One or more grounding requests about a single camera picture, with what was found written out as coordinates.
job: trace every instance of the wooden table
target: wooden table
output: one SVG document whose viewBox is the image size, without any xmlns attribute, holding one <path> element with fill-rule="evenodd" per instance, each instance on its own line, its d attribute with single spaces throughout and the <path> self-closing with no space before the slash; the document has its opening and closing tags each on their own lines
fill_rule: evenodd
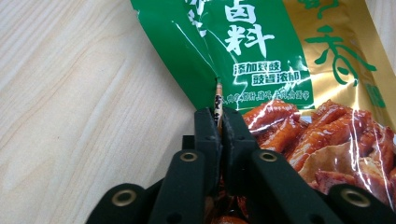
<svg viewBox="0 0 396 224">
<path fill-rule="evenodd" d="M 395 1 L 367 0 L 396 70 Z M 0 223 L 83 223 L 165 175 L 194 107 L 129 1 L 0 0 Z"/>
</svg>

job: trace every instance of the light wooden surface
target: light wooden surface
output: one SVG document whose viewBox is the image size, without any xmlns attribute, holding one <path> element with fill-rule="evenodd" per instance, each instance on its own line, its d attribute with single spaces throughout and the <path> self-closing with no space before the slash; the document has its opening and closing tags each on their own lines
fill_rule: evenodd
<svg viewBox="0 0 396 224">
<path fill-rule="evenodd" d="M 396 70 L 396 2 L 366 2 Z M 0 223 L 83 223 L 148 187 L 194 110 L 128 0 L 0 0 Z"/>
</svg>

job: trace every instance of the plastic bag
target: plastic bag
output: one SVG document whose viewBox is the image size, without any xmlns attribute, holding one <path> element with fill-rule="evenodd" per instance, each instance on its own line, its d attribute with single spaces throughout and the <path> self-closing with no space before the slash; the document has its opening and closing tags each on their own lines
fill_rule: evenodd
<svg viewBox="0 0 396 224">
<path fill-rule="evenodd" d="M 132 4 L 196 108 L 213 105 L 219 78 L 223 105 L 245 114 L 261 145 L 276 139 L 276 130 L 297 139 L 284 154 L 313 188 L 347 182 L 394 206 L 396 76 L 364 1 Z M 250 121 L 258 117 L 264 122 L 255 126 Z M 300 151 L 320 133 L 329 135 L 326 144 Z"/>
</svg>

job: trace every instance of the screw hole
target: screw hole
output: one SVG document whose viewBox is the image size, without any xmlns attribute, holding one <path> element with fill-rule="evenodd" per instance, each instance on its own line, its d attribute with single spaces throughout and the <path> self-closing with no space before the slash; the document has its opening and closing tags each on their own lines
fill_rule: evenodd
<svg viewBox="0 0 396 224">
<path fill-rule="evenodd" d="M 366 196 L 360 194 L 353 189 L 343 189 L 341 191 L 341 196 L 348 203 L 352 203 L 358 207 L 368 207 L 370 206 L 370 200 Z"/>
<path fill-rule="evenodd" d="M 114 194 L 111 202 L 118 207 L 126 206 L 136 199 L 136 192 L 131 189 L 123 189 Z"/>
<path fill-rule="evenodd" d="M 198 159 L 198 155 L 192 152 L 185 152 L 180 155 L 180 158 L 183 161 L 196 161 Z"/>
<path fill-rule="evenodd" d="M 276 161 L 277 160 L 277 156 L 269 153 L 269 152 L 263 152 L 262 154 L 260 154 L 260 158 L 263 161 Z"/>
<path fill-rule="evenodd" d="M 172 213 L 166 218 L 166 222 L 169 224 L 177 224 L 181 222 L 181 214 L 179 213 Z"/>
</svg>

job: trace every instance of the gold packaging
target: gold packaging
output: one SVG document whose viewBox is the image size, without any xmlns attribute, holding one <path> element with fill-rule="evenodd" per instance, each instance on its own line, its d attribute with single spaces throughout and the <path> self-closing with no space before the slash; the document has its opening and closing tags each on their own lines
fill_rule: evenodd
<svg viewBox="0 0 396 224">
<path fill-rule="evenodd" d="M 285 0 L 284 4 L 303 45 L 315 107 L 331 99 L 371 111 L 377 122 L 396 130 L 396 76 L 365 2 Z M 335 78 L 334 64 L 341 67 L 338 76 L 346 84 Z"/>
</svg>

